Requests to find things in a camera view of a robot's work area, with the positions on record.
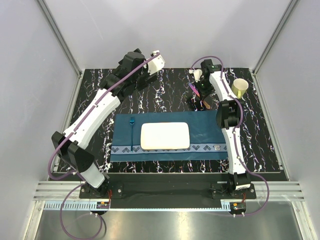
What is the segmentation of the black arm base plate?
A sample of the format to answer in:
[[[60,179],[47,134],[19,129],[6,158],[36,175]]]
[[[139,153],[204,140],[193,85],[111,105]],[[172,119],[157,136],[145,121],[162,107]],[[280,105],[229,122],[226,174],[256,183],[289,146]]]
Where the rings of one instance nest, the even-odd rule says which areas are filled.
[[[123,199],[129,194],[196,195],[213,199],[255,200],[257,194],[248,174],[228,173],[109,173],[98,193],[88,184],[80,189],[81,199]]]

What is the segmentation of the white rectangular plate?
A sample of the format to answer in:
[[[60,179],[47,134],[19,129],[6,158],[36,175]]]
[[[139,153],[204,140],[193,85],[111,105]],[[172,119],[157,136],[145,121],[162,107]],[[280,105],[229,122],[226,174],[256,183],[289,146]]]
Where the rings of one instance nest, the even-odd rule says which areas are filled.
[[[183,150],[190,144],[186,122],[155,122],[141,126],[140,145],[143,150]]]

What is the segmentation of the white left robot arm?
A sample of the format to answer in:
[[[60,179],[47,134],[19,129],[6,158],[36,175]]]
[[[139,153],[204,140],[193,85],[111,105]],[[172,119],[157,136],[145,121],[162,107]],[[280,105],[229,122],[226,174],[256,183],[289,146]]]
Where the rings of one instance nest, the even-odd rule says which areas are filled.
[[[101,124],[121,102],[135,90],[142,90],[157,79],[165,61],[158,50],[146,58],[139,49],[129,51],[117,68],[100,80],[95,97],[78,119],[62,133],[56,131],[48,166],[55,157],[69,164],[70,174],[76,174],[90,187],[97,198],[108,193],[108,180],[95,164],[95,157],[87,147]]]

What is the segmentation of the pink orange knife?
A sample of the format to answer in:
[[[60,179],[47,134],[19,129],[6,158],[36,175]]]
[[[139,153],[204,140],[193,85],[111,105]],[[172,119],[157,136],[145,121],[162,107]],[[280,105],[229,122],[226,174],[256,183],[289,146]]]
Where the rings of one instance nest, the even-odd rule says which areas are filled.
[[[200,103],[204,105],[207,110],[210,110],[211,106],[205,100],[201,100],[201,96],[198,90],[195,88],[195,86],[191,82],[189,82],[188,85],[191,88],[191,90],[195,93],[195,95],[200,99]]]

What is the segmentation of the blue small fork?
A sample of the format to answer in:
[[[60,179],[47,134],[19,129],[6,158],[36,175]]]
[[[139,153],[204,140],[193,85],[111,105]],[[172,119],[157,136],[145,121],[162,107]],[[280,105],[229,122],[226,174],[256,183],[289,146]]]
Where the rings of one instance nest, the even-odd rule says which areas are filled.
[[[132,153],[133,152],[133,128],[134,128],[134,124],[135,124],[135,118],[134,117],[130,118],[129,124],[130,124],[130,127],[131,127],[131,130],[130,130],[130,152]]]

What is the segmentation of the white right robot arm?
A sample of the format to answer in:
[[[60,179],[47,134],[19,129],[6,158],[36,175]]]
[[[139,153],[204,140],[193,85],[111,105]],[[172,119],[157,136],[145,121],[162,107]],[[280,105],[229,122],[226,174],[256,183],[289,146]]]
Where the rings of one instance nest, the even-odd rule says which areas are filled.
[[[221,60],[216,56],[204,57],[200,63],[199,76],[194,76],[194,85],[202,101],[213,91],[218,96],[216,122],[224,136],[229,160],[225,191],[230,197],[236,199],[248,191],[251,186],[240,138],[244,117],[242,101],[236,97],[225,80],[223,63],[215,65],[212,59]]]

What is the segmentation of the yellow mug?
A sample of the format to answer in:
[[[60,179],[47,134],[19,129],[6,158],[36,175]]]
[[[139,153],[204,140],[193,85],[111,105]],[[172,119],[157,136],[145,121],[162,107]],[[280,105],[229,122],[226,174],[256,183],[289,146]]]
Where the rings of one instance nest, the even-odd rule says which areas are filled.
[[[243,78],[237,78],[231,85],[231,90],[237,99],[242,98],[249,88],[249,83]]]

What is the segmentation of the blue patterned cloth placemat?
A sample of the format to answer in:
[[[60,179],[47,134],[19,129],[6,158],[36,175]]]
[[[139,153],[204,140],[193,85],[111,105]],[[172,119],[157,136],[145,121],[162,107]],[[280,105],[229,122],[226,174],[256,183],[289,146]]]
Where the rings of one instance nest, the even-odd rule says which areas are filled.
[[[111,162],[222,160],[228,157],[222,130],[216,123],[216,110],[149,112],[118,114],[115,117]],[[131,152],[130,118],[134,117],[133,151]],[[144,150],[141,127],[146,123],[184,122],[188,124],[190,146],[179,150]]]

